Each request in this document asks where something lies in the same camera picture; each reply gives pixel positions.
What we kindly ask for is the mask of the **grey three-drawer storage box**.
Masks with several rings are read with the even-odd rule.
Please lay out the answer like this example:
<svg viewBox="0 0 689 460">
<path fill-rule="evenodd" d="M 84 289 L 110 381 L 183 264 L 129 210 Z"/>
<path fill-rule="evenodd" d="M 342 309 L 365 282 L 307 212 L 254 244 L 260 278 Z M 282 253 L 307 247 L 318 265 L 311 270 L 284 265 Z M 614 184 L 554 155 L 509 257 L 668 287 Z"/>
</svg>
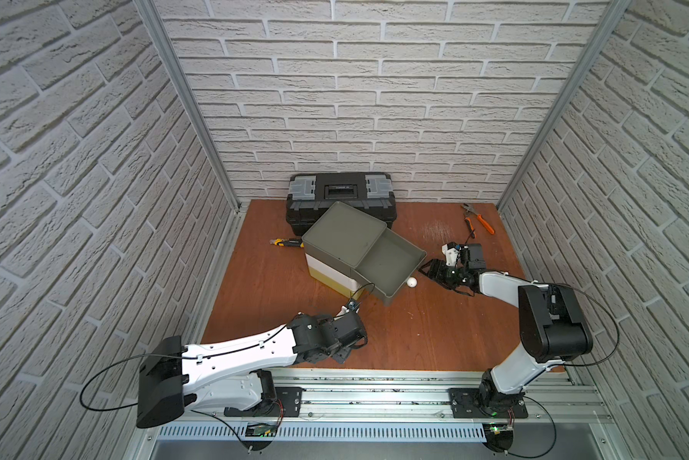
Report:
<svg viewBox="0 0 689 460">
<path fill-rule="evenodd" d="M 427 255 L 382 220 L 343 202 L 334 203 L 302 241 L 307 255 L 367 285 L 386 306 L 392 304 Z"/>
</svg>

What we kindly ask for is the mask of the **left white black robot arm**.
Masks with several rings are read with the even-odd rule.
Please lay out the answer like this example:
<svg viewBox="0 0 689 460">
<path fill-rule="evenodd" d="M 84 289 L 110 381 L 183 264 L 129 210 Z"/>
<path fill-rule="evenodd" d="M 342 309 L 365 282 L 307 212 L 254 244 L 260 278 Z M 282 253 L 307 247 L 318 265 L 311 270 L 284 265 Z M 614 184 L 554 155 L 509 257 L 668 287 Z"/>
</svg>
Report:
<svg viewBox="0 0 689 460">
<path fill-rule="evenodd" d="M 259 335 L 213 344 L 160 342 L 138 370 L 135 425 L 150 429 L 173 422 L 196 407 L 247 411 L 272 402 L 269 370 L 327 358 L 343 363 L 367 344 L 367 330 L 355 310 L 338 315 L 298 314 Z"/>
</svg>

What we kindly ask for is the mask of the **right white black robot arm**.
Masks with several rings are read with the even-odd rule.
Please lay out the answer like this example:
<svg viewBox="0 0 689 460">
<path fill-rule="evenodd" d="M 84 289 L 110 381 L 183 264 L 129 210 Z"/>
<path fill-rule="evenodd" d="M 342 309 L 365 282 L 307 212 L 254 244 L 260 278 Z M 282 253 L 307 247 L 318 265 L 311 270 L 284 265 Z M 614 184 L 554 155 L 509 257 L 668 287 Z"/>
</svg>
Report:
<svg viewBox="0 0 689 460">
<path fill-rule="evenodd" d="M 447 243 L 442 253 L 442 260 L 432 259 L 418 271 L 448 291 L 492 297 L 519 312 L 520 343 L 501 364 L 483 373 L 476 406 L 490 413 L 507 410 L 538 377 L 593 350 L 587 321 L 570 287 L 491 270 L 477 243 Z"/>
</svg>

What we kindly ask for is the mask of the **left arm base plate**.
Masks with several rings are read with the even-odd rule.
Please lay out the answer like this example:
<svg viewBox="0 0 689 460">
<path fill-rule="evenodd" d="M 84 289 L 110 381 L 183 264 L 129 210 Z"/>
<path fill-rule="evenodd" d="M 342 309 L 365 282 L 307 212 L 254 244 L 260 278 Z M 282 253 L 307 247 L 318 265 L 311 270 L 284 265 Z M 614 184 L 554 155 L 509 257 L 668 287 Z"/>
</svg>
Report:
<svg viewBox="0 0 689 460">
<path fill-rule="evenodd" d="M 277 386 L 275 396 L 264 395 L 262 401 L 247 410 L 226 407 L 227 417 L 279 417 L 297 418 L 300 414 L 304 389 L 298 386 Z"/>
</svg>

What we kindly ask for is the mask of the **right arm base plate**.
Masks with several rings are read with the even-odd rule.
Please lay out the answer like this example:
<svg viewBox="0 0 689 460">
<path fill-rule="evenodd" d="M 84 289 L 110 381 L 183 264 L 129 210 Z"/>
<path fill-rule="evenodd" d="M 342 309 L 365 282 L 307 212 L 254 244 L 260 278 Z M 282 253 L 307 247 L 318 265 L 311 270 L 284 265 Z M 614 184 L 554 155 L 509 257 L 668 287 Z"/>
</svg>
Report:
<svg viewBox="0 0 689 460">
<path fill-rule="evenodd" d="M 505 395 L 479 388 L 450 388 L 450 406 L 455 419 L 528 418 L 524 393 Z"/>
</svg>

